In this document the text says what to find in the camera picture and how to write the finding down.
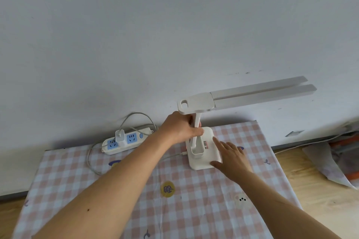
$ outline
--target power strip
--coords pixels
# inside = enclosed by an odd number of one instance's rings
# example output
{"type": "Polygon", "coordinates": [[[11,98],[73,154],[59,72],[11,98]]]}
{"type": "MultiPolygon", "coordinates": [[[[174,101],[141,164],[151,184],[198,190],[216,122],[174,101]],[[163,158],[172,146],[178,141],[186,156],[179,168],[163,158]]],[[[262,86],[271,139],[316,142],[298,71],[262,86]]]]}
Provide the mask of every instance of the power strip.
{"type": "Polygon", "coordinates": [[[152,134],[153,131],[150,128],[144,128],[139,131],[133,131],[126,133],[123,130],[118,130],[115,133],[115,137],[108,138],[102,143],[102,152],[107,155],[116,154],[132,148],[138,147],[148,135],[152,134]]]}

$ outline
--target person's left arm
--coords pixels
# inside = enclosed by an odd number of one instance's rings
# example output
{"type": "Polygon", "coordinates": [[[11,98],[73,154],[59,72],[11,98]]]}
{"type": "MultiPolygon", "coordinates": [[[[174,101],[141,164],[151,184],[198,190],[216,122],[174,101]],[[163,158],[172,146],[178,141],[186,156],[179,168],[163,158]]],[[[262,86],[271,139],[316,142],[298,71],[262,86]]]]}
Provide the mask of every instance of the person's left arm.
{"type": "Polygon", "coordinates": [[[122,234],[152,170],[173,144],[203,134],[191,115],[174,112],[159,130],[60,210],[34,237],[116,238],[122,234]]]}

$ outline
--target white desk lamp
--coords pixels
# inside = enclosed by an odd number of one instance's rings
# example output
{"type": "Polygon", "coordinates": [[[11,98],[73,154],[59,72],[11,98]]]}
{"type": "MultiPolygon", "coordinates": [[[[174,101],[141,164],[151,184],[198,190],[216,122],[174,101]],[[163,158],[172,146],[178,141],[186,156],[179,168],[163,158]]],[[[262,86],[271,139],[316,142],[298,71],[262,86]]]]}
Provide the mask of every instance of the white desk lamp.
{"type": "MultiPolygon", "coordinates": [[[[194,126],[198,127],[203,112],[222,110],[257,103],[300,97],[313,94],[314,85],[300,85],[308,80],[303,77],[281,79],[243,87],[200,93],[177,102],[181,114],[195,114],[194,126]]],[[[204,127],[204,134],[186,141],[190,167],[194,170],[211,168],[209,164],[216,160],[221,162],[218,149],[212,137],[213,131],[204,127]]]]}

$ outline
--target person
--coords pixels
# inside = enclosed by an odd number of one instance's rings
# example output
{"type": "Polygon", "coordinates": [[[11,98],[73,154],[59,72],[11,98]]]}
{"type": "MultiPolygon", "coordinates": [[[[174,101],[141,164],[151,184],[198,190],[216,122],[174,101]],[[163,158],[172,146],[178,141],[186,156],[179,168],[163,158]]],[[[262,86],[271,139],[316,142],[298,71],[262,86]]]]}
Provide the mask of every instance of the person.
{"type": "MultiPolygon", "coordinates": [[[[169,115],[158,131],[76,196],[33,239],[118,239],[152,170],[164,153],[176,143],[203,134],[201,127],[190,126],[191,120],[191,115],[181,115],[179,112],[169,115]]],[[[253,173],[244,151],[215,137],[213,141],[222,156],[222,163],[211,162],[211,165],[239,184],[262,216],[273,238],[339,238],[267,186],[253,173]]]]}

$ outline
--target pink and white checkered tablecloth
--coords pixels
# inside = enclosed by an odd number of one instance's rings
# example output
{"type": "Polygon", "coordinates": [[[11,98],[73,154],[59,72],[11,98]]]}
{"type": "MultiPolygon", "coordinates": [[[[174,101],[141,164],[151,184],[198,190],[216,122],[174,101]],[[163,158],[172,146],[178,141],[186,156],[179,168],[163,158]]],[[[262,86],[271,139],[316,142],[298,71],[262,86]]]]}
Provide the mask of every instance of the pink and white checkered tablecloth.
{"type": "MultiPolygon", "coordinates": [[[[218,139],[245,148],[253,170],[268,185],[300,207],[283,170],[257,121],[213,127],[218,139]]],[[[89,146],[46,151],[22,208],[13,238],[31,238],[49,219],[98,176],[86,167],[89,146]]],[[[165,154],[185,151],[177,144],[165,154]]],[[[92,165],[102,172],[132,150],[115,155],[94,150],[92,165]]],[[[238,209],[234,196],[241,188],[211,168],[195,171],[186,156],[160,161],[132,212],[122,238],[272,238],[254,206],[238,209]],[[174,193],[161,194],[171,181],[174,193]]]]}

